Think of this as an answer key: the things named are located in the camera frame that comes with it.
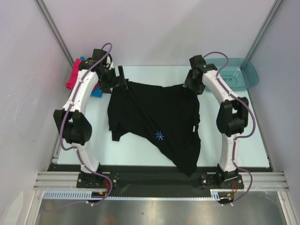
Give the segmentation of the black t shirt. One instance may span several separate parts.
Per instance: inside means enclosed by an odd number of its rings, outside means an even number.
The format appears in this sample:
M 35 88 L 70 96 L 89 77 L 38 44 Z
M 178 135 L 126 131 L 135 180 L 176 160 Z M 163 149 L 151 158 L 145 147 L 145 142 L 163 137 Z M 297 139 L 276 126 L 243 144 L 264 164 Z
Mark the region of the black t shirt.
M 112 90 L 108 124 L 112 140 L 132 133 L 147 139 L 190 177 L 201 150 L 200 103 L 183 85 L 169 87 L 128 82 Z

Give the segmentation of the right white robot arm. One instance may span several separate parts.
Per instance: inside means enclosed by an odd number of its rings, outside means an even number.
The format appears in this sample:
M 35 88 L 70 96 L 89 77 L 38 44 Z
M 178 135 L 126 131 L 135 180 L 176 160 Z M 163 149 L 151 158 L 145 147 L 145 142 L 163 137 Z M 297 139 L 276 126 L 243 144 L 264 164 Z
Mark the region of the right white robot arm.
M 222 135 L 222 150 L 216 182 L 221 188 L 227 188 L 238 177 L 236 149 L 238 136 L 248 126 L 249 101 L 233 92 L 220 76 L 217 67 L 208 64 L 202 55 L 193 56 L 189 63 L 191 69 L 183 86 L 198 95 L 203 94 L 207 87 L 219 103 L 216 125 Z

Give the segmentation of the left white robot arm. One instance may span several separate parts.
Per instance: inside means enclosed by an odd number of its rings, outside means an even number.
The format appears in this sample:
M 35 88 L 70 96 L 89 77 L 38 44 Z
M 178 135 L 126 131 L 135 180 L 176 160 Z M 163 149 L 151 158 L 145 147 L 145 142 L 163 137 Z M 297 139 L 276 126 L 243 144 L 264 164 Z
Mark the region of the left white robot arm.
M 77 78 L 63 108 L 55 110 L 53 118 L 60 135 L 63 150 L 74 150 L 81 164 L 81 171 L 89 173 L 87 182 L 97 188 L 104 178 L 98 173 L 100 163 L 90 144 L 92 125 L 85 116 L 87 102 L 95 86 L 100 92 L 111 94 L 115 87 L 127 87 L 122 66 L 115 67 L 110 51 L 94 49 L 90 58 L 78 66 Z

